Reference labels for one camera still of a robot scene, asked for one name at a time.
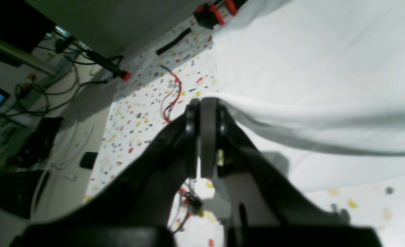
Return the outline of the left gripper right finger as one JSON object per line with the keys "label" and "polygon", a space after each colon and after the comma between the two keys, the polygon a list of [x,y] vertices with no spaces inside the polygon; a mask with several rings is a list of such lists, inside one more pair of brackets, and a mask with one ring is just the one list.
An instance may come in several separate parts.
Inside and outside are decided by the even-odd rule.
{"label": "left gripper right finger", "polygon": [[380,247],[372,228],[319,209],[280,174],[214,97],[200,103],[203,178],[227,188],[226,247]]}

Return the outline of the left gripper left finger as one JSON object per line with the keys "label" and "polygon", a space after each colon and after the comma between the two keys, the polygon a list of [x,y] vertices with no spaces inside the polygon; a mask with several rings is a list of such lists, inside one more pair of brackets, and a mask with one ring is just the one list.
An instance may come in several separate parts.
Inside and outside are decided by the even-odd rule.
{"label": "left gripper left finger", "polygon": [[196,176],[200,101],[170,122],[94,199],[58,220],[33,224],[14,247],[174,247],[167,224],[176,192]]}

